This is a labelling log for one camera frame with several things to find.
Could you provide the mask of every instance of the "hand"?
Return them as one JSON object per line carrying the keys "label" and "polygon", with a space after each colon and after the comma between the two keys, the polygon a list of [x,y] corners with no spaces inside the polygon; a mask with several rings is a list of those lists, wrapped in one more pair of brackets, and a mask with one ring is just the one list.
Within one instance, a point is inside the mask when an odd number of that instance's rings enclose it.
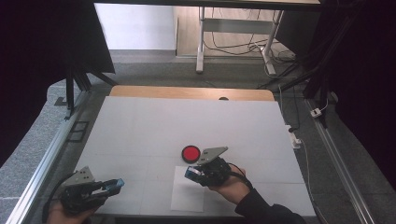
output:
{"label": "hand", "polygon": [[85,212],[82,212],[76,216],[66,214],[64,207],[60,202],[54,204],[49,210],[48,224],[81,224],[85,219],[90,217],[98,209],[94,208]]}
{"label": "hand", "polygon": [[[246,171],[241,169],[239,171],[234,165],[230,165],[231,170],[236,172],[240,175],[245,175]],[[230,178],[224,182],[221,186],[212,186],[209,189],[216,191],[217,193],[221,194],[227,201],[239,204],[239,202],[250,193],[250,189],[248,186],[238,177],[230,175]]]}

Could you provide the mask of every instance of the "gray floor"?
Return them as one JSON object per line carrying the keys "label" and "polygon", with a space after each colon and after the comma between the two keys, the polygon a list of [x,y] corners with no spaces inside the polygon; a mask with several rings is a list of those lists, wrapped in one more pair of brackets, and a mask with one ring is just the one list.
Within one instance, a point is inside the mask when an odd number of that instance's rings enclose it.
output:
{"label": "gray floor", "polygon": [[[207,58],[205,59],[205,71],[198,76],[195,74],[194,59],[176,58],[167,52],[130,54],[123,51],[112,51],[112,57],[117,74],[109,76],[122,85],[256,89],[269,79],[263,72],[261,60]],[[276,70],[280,72],[284,68],[285,65],[278,65]],[[298,76],[299,74],[299,72],[296,72],[292,76]],[[88,122],[87,134],[83,136],[80,142],[69,141],[64,144],[56,161],[57,165],[51,169],[44,188],[40,190],[24,223],[41,223],[40,216],[43,202],[48,198],[54,184],[65,174],[73,172],[100,106],[109,94],[110,87],[107,84],[95,77],[90,77],[90,79],[92,81],[90,100],[84,113],[78,119],[78,121]],[[304,99],[301,97],[303,87],[304,84],[295,88],[296,102],[294,102],[292,90],[283,92],[282,106],[285,120],[291,126],[297,127],[297,115],[299,116],[301,124],[299,130],[295,133],[306,144],[310,184],[315,202],[329,223],[361,223],[318,135],[313,120],[309,117]],[[64,96],[64,81],[49,88],[48,101],[42,113],[31,131],[26,134],[15,150],[15,153],[0,169],[0,223],[7,221],[45,150],[56,134],[59,124],[65,116],[65,107],[55,106],[54,104],[58,97]],[[276,95],[276,99],[280,102],[279,95]],[[334,112],[334,104],[335,101],[331,99],[327,108],[329,130],[352,177],[361,190],[376,223],[395,223],[395,191],[381,174],[364,147],[337,117]],[[70,134],[69,139],[78,139],[78,136]],[[305,150],[296,150],[295,154],[304,178],[307,180]],[[319,223],[314,217],[308,217],[306,220],[308,223]],[[163,223],[160,220],[153,220],[152,222]]]}

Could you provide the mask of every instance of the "black sleeve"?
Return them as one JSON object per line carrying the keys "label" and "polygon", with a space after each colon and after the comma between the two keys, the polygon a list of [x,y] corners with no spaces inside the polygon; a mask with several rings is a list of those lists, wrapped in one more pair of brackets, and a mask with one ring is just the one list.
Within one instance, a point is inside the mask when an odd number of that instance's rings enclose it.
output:
{"label": "black sleeve", "polygon": [[255,189],[242,199],[235,212],[254,224],[305,224],[301,216],[287,207],[280,204],[270,206]]}

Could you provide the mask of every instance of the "red disc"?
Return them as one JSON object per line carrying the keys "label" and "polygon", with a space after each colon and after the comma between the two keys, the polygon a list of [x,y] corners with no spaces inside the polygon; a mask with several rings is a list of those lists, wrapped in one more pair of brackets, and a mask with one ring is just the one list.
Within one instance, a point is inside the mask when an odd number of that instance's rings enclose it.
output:
{"label": "red disc", "polygon": [[195,163],[201,156],[201,151],[198,147],[187,146],[181,151],[181,157],[186,163]]}

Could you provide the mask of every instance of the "white tabletop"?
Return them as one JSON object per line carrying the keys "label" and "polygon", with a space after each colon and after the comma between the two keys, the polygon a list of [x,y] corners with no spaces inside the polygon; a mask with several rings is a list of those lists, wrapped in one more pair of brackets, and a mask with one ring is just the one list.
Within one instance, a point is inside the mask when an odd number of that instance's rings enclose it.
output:
{"label": "white tabletop", "polygon": [[88,165],[96,181],[125,181],[100,214],[237,216],[233,204],[207,188],[202,211],[171,209],[175,171],[187,168],[180,155],[188,145],[228,147],[221,157],[245,168],[269,204],[315,215],[277,102],[108,96],[76,169]]}

